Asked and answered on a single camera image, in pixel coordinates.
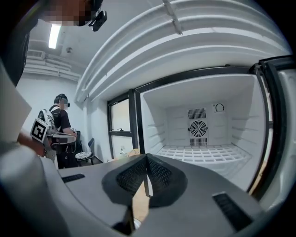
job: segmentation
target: black t-shirt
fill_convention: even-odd
[[[71,124],[66,111],[62,110],[59,106],[53,105],[49,111],[53,114],[55,127],[59,132],[63,132],[64,128],[70,128]]]

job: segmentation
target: hand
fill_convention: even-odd
[[[34,140],[30,136],[20,133],[17,140],[21,145],[27,146],[34,150],[38,155],[45,156],[45,150],[43,144]]]

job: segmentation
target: headset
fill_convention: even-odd
[[[70,108],[70,103],[68,103],[68,98],[65,94],[60,94],[60,95],[56,96],[56,99],[59,99],[59,102],[61,100],[64,100],[64,105],[67,105],[67,107]]]
[[[86,16],[86,20],[79,20],[77,25],[84,26],[91,21],[88,26],[92,27],[94,32],[98,31],[107,20],[107,12],[100,11],[102,2],[103,0],[90,0],[90,18]]]

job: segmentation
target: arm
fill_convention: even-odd
[[[64,110],[61,111],[61,127],[63,130],[63,133],[67,133],[69,135],[73,135],[73,136],[77,137],[77,134],[75,132],[72,132],[72,130],[71,130],[71,124],[69,121],[68,114]]]
[[[71,128],[63,128],[63,133],[67,133],[69,135],[77,137],[77,134],[75,132],[72,132]]]
[[[44,147],[43,145],[31,138],[30,136],[25,135],[24,133],[20,133],[17,139],[21,145],[27,146],[34,150],[38,155],[45,156]]]

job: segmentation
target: ceiling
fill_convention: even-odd
[[[163,108],[226,101],[252,87],[254,78],[244,74],[203,76],[157,87],[143,95],[148,103]]]
[[[39,20],[30,34],[29,48],[61,56],[78,67],[86,68],[104,42],[122,25],[140,13],[162,4],[162,0],[104,0],[102,10],[107,11],[108,20],[98,32],[88,26],[62,26],[57,47],[48,48],[51,23]]]

